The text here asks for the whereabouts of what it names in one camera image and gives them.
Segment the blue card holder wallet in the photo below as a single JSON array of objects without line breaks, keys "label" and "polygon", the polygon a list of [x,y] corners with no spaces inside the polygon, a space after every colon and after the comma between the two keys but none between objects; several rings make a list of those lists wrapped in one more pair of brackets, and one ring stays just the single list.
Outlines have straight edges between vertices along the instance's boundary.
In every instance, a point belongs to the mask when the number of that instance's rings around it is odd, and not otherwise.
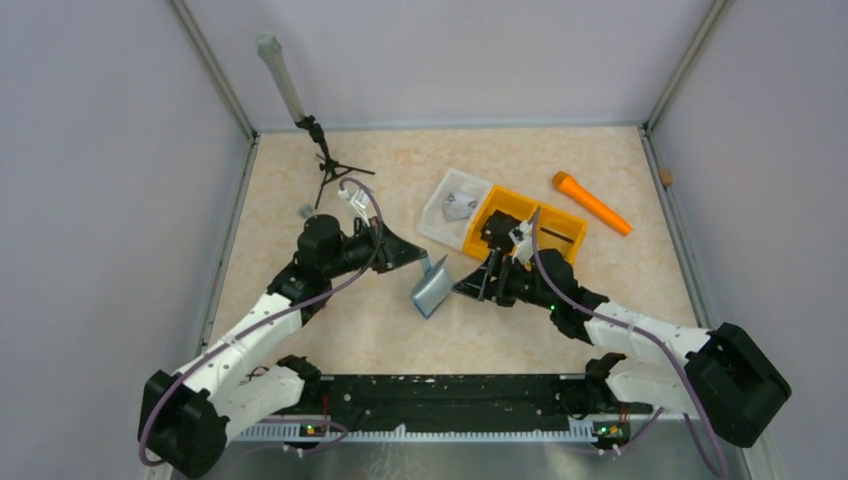
[{"label": "blue card holder wallet", "polygon": [[423,275],[410,293],[410,300],[425,319],[430,319],[452,292],[453,280],[446,269],[447,255],[432,262],[427,256],[419,261]]}]

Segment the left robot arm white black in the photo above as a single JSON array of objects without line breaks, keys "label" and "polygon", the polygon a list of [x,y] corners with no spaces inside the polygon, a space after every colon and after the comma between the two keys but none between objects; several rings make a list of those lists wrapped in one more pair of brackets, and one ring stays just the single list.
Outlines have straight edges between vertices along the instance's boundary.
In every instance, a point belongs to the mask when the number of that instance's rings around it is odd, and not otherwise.
[{"label": "left robot arm white black", "polygon": [[175,373],[158,371],[147,380],[138,431],[144,464],[167,463],[198,479],[244,430],[288,407],[302,414],[317,407],[321,388],[302,359],[285,360],[256,380],[246,377],[341,291],[335,278],[351,285],[367,270],[383,274],[428,255],[377,217],[357,218],[353,226],[346,235],[332,215],[307,219],[291,262],[236,326]]}]

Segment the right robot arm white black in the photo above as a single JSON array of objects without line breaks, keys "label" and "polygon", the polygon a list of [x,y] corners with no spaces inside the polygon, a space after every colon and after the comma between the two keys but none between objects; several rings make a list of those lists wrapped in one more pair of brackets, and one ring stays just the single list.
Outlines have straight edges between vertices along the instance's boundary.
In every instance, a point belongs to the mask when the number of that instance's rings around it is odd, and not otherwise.
[{"label": "right robot arm white black", "polygon": [[581,285],[553,249],[527,265],[493,250],[452,290],[501,307],[538,306],[566,337],[611,351],[600,376],[586,385],[589,404],[600,412],[622,403],[663,407],[696,416],[719,438],[749,448],[792,395],[742,327],[684,327],[630,310]]}]

